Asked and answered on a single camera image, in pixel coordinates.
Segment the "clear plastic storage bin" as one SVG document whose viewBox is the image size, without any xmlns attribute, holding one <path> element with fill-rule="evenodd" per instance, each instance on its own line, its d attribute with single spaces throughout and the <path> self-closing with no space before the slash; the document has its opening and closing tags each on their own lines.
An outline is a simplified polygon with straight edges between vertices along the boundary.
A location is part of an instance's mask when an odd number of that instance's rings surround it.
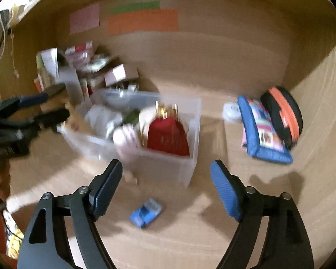
<svg viewBox="0 0 336 269">
<path fill-rule="evenodd" d="M 179 118 L 187 133 L 190 156 L 180 157 L 148 149 L 146 147 L 149 124 L 156 116 L 156 102 L 164 105 L 175 104 Z M 123 118 L 134 109 L 139 109 L 140 121 L 134 126 L 140 136 L 142 149 L 137 151 L 132 161 L 123 162 L 113 143 L 113 133 L 109 139 L 102 139 L 93 132 L 84 120 L 93 105 L 103 105 L 120 112 Z M 142 173 L 154 178 L 177 182 L 188 186 L 194 174 L 198 157 L 201 121 L 201 100 L 199 98 L 154 92 L 101 89 L 77 107 L 69 106 L 70 118 L 59 127 L 70 147 L 86 157 L 110 161 L 119 159 L 124 175 L 133 180 Z"/>
</svg>

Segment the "red velvet pouch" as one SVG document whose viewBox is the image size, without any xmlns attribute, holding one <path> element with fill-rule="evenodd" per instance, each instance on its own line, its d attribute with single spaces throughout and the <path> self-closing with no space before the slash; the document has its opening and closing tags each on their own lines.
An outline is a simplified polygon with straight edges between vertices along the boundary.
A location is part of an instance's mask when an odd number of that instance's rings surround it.
<svg viewBox="0 0 336 269">
<path fill-rule="evenodd" d="M 177 105 L 156 102 L 156 116 L 149 124 L 146 147 L 174 156 L 190 156 L 187 133 L 179 118 Z"/>
</svg>

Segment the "dark green glass bottle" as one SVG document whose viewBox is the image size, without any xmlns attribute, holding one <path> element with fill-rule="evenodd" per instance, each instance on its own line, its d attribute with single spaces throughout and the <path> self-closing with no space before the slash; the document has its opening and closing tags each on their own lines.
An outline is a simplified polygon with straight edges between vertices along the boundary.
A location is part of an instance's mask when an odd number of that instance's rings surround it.
<svg viewBox="0 0 336 269">
<path fill-rule="evenodd" d="M 140 121 L 140 110 L 134 109 L 130 113 L 128 113 L 122 120 L 121 126 L 131 124 L 132 126 L 136 126 Z"/>
</svg>

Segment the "small blue packet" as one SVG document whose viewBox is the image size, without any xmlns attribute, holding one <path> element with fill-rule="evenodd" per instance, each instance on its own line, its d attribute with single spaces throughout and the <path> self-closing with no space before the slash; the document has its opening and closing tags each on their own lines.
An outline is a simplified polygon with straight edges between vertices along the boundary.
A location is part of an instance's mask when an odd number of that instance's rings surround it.
<svg viewBox="0 0 336 269">
<path fill-rule="evenodd" d="M 143 229 L 149 226 L 162 212 L 163 206 L 154 199 L 146 200 L 140 208 L 130 215 L 130 221 L 136 227 Z"/>
</svg>

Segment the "white drawstring cloth bag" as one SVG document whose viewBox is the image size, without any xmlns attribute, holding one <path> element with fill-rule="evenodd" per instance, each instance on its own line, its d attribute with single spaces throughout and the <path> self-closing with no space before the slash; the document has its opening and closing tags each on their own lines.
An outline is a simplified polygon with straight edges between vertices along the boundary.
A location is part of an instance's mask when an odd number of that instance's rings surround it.
<svg viewBox="0 0 336 269">
<path fill-rule="evenodd" d="M 123 115 L 106 106 L 93 105 L 84 120 L 90 125 L 96 136 L 109 139 L 114 130 L 123 122 Z"/>
</svg>

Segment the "black orange round case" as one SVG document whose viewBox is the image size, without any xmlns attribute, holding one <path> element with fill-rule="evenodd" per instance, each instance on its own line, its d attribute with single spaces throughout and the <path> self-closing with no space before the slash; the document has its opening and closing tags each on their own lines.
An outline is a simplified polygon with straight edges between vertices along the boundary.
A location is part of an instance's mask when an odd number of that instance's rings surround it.
<svg viewBox="0 0 336 269">
<path fill-rule="evenodd" d="M 263 107 L 269 113 L 272 125 L 286 148 L 292 150 L 303 130 L 300 108 L 287 89 L 271 87 L 261 97 Z"/>
</svg>

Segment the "green sticky note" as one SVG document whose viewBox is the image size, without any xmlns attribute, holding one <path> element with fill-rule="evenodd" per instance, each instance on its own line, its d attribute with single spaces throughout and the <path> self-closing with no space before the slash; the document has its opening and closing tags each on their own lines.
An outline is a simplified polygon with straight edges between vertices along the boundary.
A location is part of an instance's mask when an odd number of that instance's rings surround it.
<svg viewBox="0 0 336 269">
<path fill-rule="evenodd" d="M 126 4 L 118 4 L 110 8 L 109 13 L 111 15 L 117 15 L 128 12 L 156 9 L 160 9 L 160 1 L 130 2 Z"/>
</svg>

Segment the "blue patterned pencil pouch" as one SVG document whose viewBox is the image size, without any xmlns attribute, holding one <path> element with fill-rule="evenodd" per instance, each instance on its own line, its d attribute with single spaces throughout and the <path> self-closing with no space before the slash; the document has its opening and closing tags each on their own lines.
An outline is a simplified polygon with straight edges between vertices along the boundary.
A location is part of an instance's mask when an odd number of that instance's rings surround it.
<svg viewBox="0 0 336 269">
<path fill-rule="evenodd" d="M 237 100 L 245 132 L 247 154 L 267 162 L 289 165 L 293 158 L 272 125 L 269 113 L 256 99 L 239 96 Z"/>
</svg>

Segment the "small pink white box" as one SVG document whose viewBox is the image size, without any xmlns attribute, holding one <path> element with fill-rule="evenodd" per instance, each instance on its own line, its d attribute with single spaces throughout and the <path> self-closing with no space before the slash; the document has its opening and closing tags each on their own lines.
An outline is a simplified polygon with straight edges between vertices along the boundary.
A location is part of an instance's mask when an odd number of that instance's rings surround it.
<svg viewBox="0 0 336 269">
<path fill-rule="evenodd" d="M 139 73 L 137 68 L 130 64 L 120 64 L 104 75 L 104 81 L 107 87 L 138 78 Z"/>
</svg>

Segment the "orange sticky note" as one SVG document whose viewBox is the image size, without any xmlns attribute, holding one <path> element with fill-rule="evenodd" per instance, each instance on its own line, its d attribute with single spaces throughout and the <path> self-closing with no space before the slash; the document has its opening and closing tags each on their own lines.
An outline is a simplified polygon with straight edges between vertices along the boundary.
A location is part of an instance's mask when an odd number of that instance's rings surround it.
<svg viewBox="0 0 336 269">
<path fill-rule="evenodd" d="M 177 32 L 179 14 L 175 9 L 140 10 L 111 15 L 107 33 L 121 35 L 133 32 Z"/>
</svg>

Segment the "stack of books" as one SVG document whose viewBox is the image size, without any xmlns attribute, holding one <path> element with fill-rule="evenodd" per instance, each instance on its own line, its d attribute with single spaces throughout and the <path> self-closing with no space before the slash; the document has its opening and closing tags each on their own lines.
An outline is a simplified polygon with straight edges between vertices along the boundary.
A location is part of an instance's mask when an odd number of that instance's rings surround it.
<svg viewBox="0 0 336 269">
<path fill-rule="evenodd" d="M 106 85 L 104 75 L 117 60 L 108 53 L 97 53 L 93 41 L 68 47 L 64 54 L 69 65 L 76 70 L 84 98 Z"/>
</svg>

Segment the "pink sticky note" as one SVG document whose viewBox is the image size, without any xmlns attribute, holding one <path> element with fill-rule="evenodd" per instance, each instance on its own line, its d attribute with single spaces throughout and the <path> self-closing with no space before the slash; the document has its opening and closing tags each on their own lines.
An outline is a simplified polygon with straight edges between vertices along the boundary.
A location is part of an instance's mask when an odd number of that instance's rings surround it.
<svg viewBox="0 0 336 269">
<path fill-rule="evenodd" d="M 94 3 L 72 12 L 69 19 L 70 35 L 98 27 L 100 26 L 100 5 Z"/>
</svg>

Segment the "yellow cartoon bag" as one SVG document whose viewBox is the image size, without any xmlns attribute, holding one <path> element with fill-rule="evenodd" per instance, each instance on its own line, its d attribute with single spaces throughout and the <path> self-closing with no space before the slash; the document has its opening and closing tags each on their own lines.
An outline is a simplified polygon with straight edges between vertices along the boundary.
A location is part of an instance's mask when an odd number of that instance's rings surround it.
<svg viewBox="0 0 336 269">
<path fill-rule="evenodd" d="M 7 210 L 2 212 L 2 217 L 6 234 L 6 255 L 14 260 L 18 260 L 24 234 Z"/>
</svg>

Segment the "pink round case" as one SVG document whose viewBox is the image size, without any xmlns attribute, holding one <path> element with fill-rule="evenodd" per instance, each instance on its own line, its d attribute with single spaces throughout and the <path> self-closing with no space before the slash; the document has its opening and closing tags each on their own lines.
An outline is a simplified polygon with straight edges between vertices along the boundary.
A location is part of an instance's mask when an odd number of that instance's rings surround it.
<svg viewBox="0 0 336 269">
<path fill-rule="evenodd" d="M 142 149 L 140 136 L 132 124 L 124 124 L 114 130 L 113 143 L 123 162 L 132 161 Z"/>
</svg>

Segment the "white paper receipt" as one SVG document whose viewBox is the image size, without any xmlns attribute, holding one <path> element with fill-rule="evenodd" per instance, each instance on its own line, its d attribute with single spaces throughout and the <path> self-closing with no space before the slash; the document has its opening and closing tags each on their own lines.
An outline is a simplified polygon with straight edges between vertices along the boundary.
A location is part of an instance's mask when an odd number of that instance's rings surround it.
<svg viewBox="0 0 336 269">
<path fill-rule="evenodd" d="M 57 61 L 57 48 L 47 49 L 41 51 L 41 58 L 45 69 L 54 78 L 59 74 L 58 61 Z"/>
</svg>

